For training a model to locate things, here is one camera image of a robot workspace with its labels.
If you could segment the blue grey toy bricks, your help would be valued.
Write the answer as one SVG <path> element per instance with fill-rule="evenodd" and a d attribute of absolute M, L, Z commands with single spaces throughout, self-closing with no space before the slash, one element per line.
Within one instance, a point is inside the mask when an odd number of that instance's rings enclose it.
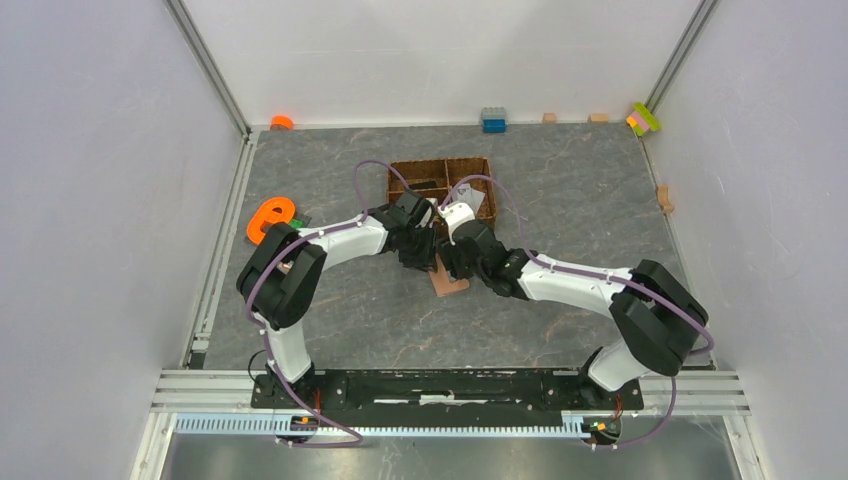
<path fill-rule="evenodd" d="M 504 107 L 483 107 L 480 111 L 480 124 L 483 133 L 505 133 L 508 127 L 506 109 Z"/>

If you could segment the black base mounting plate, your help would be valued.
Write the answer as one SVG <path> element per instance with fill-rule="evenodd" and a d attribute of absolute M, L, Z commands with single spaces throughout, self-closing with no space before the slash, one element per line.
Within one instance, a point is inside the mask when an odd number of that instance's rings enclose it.
<path fill-rule="evenodd" d="M 293 389 L 351 429 L 557 426 L 565 411 L 643 408 L 638 381 L 607 392 L 572 369 L 327 369 Z"/>

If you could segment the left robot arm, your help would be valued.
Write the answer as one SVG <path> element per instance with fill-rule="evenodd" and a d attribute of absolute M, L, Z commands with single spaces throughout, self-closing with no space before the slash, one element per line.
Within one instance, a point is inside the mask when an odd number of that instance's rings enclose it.
<path fill-rule="evenodd" d="M 342 222 L 304 229 L 287 223 L 270 227 L 239 274 L 236 288 L 245 301 L 246 318 L 260 329 L 275 392 L 288 406 L 302 407 L 314 394 L 314 362 L 302 319 L 322 274 L 357 258 L 392 252 L 406 268 L 432 270 L 436 214 L 432 201 L 407 189 L 396 201 Z"/>

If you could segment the curved tan wooden piece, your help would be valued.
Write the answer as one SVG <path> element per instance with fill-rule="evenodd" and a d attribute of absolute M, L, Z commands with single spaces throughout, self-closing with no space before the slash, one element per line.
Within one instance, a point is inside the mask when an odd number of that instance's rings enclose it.
<path fill-rule="evenodd" d="M 675 206 L 671 201 L 670 188 L 668 185 L 659 185 L 656 188 L 656 198 L 663 214 L 670 214 L 675 210 Z"/>

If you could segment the grey cards in basket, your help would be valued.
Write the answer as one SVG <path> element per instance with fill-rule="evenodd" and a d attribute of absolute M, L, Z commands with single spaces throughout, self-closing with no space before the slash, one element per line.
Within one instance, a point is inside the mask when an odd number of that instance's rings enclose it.
<path fill-rule="evenodd" d="M 486 193 L 473 188 L 469 183 L 458 185 L 453 194 L 455 202 L 467 204 L 475 213 L 485 203 Z"/>

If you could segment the black item in basket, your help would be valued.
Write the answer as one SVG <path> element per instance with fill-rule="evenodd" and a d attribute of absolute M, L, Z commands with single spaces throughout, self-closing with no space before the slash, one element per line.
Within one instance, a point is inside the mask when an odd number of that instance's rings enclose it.
<path fill-rule="evenodd" d="M 415 190 L 415 191 L 435 189 L 435 188 L 439 188 L 439 187 L 440 187 L 439 183 L 435 180 L 409 183 L 408 186 L 407 186 L 408 189 Z"/>

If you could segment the green pink toy bricks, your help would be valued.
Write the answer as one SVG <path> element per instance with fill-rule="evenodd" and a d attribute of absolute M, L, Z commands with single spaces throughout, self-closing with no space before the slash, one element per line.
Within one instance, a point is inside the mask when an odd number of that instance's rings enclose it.
<path fill-rule="evenodd" d="M 640 102 L 633 104 L 633 110 L 626 117 L 626 123 L 638 137 L 643 137 L 649 132 L 657 132 L 662 128 L 654 114 Z"/>

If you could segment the brown woven divided basket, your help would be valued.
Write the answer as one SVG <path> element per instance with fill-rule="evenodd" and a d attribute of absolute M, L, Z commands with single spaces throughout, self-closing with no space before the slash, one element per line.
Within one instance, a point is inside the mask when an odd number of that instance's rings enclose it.
<path fill-rule="evenodd" d="M 451 189 L 463 178 L 470 175 L 492 176 L 491 165 L 486 157 L 454 157 L 420 159 L 392 162 L 391 166 L 406 180 L 407 184 L 435 180 L 440 187 L 416 191 L 425 198 L 434 198 L 438 203 L 444 201 Z M 485 203 L 475 216 L 491 228 L 495 228 L 498 213 L 494 186 L 488 181 L 472 179 L 468 182 L 473 188 L 486 193 Z"/>

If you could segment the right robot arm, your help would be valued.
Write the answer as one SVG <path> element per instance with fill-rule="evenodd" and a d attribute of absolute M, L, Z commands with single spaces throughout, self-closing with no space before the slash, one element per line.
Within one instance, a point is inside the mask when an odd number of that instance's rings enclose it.
<path fill-rule="evenodd" d="M 606 406 L 646 374 L 676 376 L 696 341 L 708 337 L 707 311 L 656 261 L 631 269 L 558 263 L 506 248 L 482 220 L 449 226 L 437 251 L 452 276 L 476 277 L 498 296 L 570 305 L 615 323 L 619 340 L 593 353 L 577 382 L 580 400 L 591 408 Z"/>

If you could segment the orange round cap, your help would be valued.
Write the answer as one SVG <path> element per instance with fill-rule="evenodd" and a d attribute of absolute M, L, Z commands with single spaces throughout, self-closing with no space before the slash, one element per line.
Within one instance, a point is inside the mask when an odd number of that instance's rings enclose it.
<path fill-rule="evenodd" d="M 292 130 L 293 128 L 294 122 L 285 115 L 275 115 L 270 120 L 269 129 L 272 131 Z"/>

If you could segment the orange tape dispenser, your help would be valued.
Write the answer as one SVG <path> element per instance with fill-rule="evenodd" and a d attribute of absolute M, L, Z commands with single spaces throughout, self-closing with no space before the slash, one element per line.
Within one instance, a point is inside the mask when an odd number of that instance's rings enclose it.
<path fill-rule="evenodd" d="M 296 213 L 294 202 L 287 197 L 272 197 L 266 200 L 249 220 L 246 228 L 248 240 L 258 245 L 267 230 L 276 223 L 289 223 Z"/>

